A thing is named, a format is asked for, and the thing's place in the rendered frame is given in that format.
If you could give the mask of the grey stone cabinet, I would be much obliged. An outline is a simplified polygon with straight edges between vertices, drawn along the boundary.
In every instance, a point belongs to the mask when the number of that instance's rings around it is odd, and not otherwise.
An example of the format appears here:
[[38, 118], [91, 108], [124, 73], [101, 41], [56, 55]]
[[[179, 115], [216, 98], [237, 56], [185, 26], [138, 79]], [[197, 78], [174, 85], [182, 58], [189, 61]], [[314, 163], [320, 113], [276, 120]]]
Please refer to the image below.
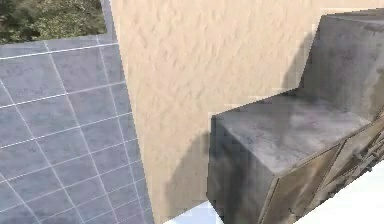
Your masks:
[[223, 224], [295, 224], [384, 160], [384, 8], [321, 16], [281, 90], [211, 119]]

